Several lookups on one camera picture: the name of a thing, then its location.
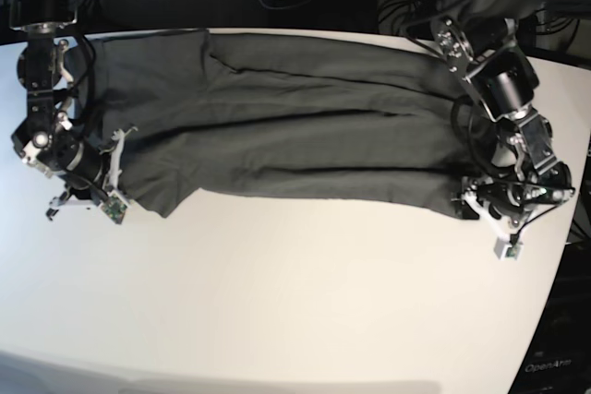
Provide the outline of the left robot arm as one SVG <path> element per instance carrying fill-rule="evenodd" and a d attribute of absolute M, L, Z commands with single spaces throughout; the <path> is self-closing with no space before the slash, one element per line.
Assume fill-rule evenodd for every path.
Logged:
<path fill-rule="evenodd" d="M 461 201 L 487 218 L 499 239 L 515 246 L 539 219 L 537 209 L 558 209 L 574 193 L 567 165 L 552 147 L 549 121 L 534 107 L 539 79 L 518 42 L 521 20 L 550 0 L 435 0 L 433 9 L 409 18 L 409 31 L 427 24 L 435 54 L 471 100 L 497 128 L 500 144 L 515 157 L 500 167 L 476 149 L 470 129 L 463 138 L 480 175 L 466 178 Z"/>

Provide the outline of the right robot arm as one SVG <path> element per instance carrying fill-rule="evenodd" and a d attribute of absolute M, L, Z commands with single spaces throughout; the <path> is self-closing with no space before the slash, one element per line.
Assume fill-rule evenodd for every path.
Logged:
<path fill-rule="evenodd" d="M 14 131 L 13 147 L 22 162 L 65 189 L 46 211 L 98 208 L 116 224 L 130 205 L 119 188 L 120 163 L 129 131 L 117 129 L 101 146 L 90 134 L 101 115 L 94 102 L 97 54 L 78 27 L 70 0 L 13 0 L 9 26 L 26 36 L 17 63 L 27 93 L 27 115 Z"/>

